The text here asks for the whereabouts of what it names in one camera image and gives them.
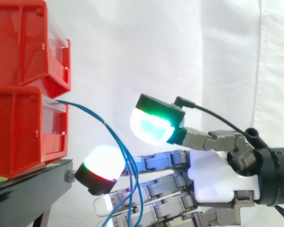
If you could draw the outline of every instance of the blue wire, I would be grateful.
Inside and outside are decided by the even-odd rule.
[[[99,121],[101,121],[102,123],[105,122],[99,115],[97,115],[96,113],[92,112],[90,109],[88,109],[88,108],[86,108],[86,107],[84,107],[84,106],[82,106],[82,105],[79,105],[79,104],[76,104],[75,106],[78,107],[78,108],[80,108],[81,110],[84,110],[85,112],[87,112],[87,113],[89,113],[89,114],[91,114],[91,115],[94,115],[94,116],[95,116]],[[116,139],[115,136],[117,136],[117,135],[115,134],[115,132],[114,132],[109,126],[107,126],[107,128],[108,128],[108,130],[110,131],[110,133],[113,135],[114,139]],[[129,166],[128,166],[128,163],[127,163],[127,161],[126,161],[127,158],[125,157],[125,154],[124,154],[124,152],[123,152],[125,145],[122,143],[122,141],[120,140],[120,138],[118,138],[118,145],[119,145],[119,147],[120,147],[120,149],[121,149],[121,151],[122,151],[123,158],[125,159],[126,167],[127,167],[127,169],[129,170],[130,190],[132,190],[132,189],[133,189],[132,173],[131,173],[130,168],[129,168]],[[130,197],[130,201],[129,201],[129,207],[128,207],[128,209],[129,209],[129,215],[128,215],[128,220],[127,220],[128,227],[131,226],[132,200],[133,200],[133,197],[131,196],[131,197]]]
[[[130,184],[131,184],[131,192],[130,194],[124,199],[122,200],[114,209],[113,211],[110,213],[110,215],[108,216],[108,218],[106,219],[106,221],[104,222],[104,224],[102,225],[102,227],[104,227],[108,221],[111,219],[111,217],[113,216],[113,214],[116,212],[116,210],[126,201],[128,200],[128,198],[130,198],[130,203],[129,203],[129,212],[128,212],[128,226],[130,227],[130,220],[131,220],[131,209],[132,209],[132,194],[135,192],[136,188],[138,188],[138,191],[139,191],[139,196],[140,196],[140,201],[141,201],[141,212],[140,212],[140,216],[139,216],[139,219],[137,221],[137,223],[135,224],[134,227],[138,227],[141,219],[142,219],[142,216],[143,216],[143,197],[142,197],[142,193],[141,193],[141,188],[140,188],[140,185],[139,185],[139,182],[138,182],[138,179],[139,179],[139,173],[138,173],[138,168],[137,168],[137,165],[133,159],[133,156],[130,154],[130,152],[128,151],[127,147],[124,145],[124,143],[120,140],[120,138],[117,136],[117,134],[112,130],[112,128],[106,124],[106,122],[99,116],[97,115],[95,112],[91,111],[90,109],[82,106],[82,105],[79,105],[79,104],[75,104],[75,103],[70,103],[70,102],[66,102],[66,101],[61,101],[61,100],[57,100],[58,102],[60,103],[63,103],[63,104],[68,104],[68,105],[72,105],[72,106],[75,106],[85,112],[87,112],[88,114],[92,115],[93,117],[95,117],[97,120],[99,120],[100,122],[102,122],[106,128],[109,130],[109,132],[112,134],[112,136],[114,137],[114,139],[116,140],[116,142],[118,143],[118,146],[121,150],[121,153],[123,155],[123,158],[125,159],[125,165],[128,169],[128,172],[129,172],[129,175],[130,175]],[[127,159],[130,163],[130,166],[132,168],[132,171],[133,171],[133,175],[136,179],[136,182],[135,182],[135,185],[134,185],[134,188],[133,188],[133,181],[132,181],[132,174],[131,174],[131,170],[129,168],[129,165],[127,163]]]

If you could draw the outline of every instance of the red plastic bin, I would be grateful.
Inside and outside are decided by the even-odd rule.
[[[50,98],[71,89],[70,41],[43,0],[0,0],[0,86],[39,87]]]
[[[36,87],[0,87],[0,176],[12,179],[67,155],[68,106]]]

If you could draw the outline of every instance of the screw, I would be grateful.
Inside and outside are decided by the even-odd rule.
[[[75,170],[66,170],[64,175],[65,182],[74,183],[76,181],[75,172]]]

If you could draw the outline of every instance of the white backdrop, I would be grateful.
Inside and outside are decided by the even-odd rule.
[[[284,0],[47,0],[71,40],[72,91],[61,99],[101,115],[134,155],[152,147],[131,132],[141,93],[166,102],[183,96],[238,127],[255,126],[270,146],[284,147]],[[228,129],[188,111],[186,125]],[[70,107],[69,155],[74,169],[98,145],[115,142],[99,122]],[[141,176],[140,182],[166,173]],[[129,186],[120,178],[114,189]],[[52,208],[49,227],[95,227],[92,197],[80,183]],[[284,226],[272,208],[242,212],[244,226]]]

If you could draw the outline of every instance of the robot finger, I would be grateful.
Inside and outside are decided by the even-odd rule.
[[[174,150],[148,156],[135,156],[133,158],[138,168],[138,174],[152,173],[167,169],[184,170],[190,167],[189,151],[183,150]],[[128,170],[125,167],[121,176],[127,175]]]
[[[141,192],[143,202],[148,203],[152,200],[188,190],[191,188],[192,181],[187,177],[187,172],[177,172],[171,175],[163,176],[155,180],[141,183]],[[96,214],[99,217],[104,217],[110,214],[115,206],[124,200],[130,194],[130,188],[111,192],[97,198],[94,201]],[[138,190],[133,193],[132,207],[137,207],[141,204]],[[129,200],[125,201],[117,210],[117,212],[125,211],[128,209]]]
[[[168,220],[177,218],[180,215],[197,209],[197,203],[191,192],[182,192],[178,195],[174,195],[163,200],[148,204],[144,206],[143,217],[139,223],[139,227],[165,227]],[[141,208],[135,208],[130,212],[131,226],[134,226],[140,216]],[[129,212],[123,212],[121,214],[113,216],[108,227],[127,227]]]

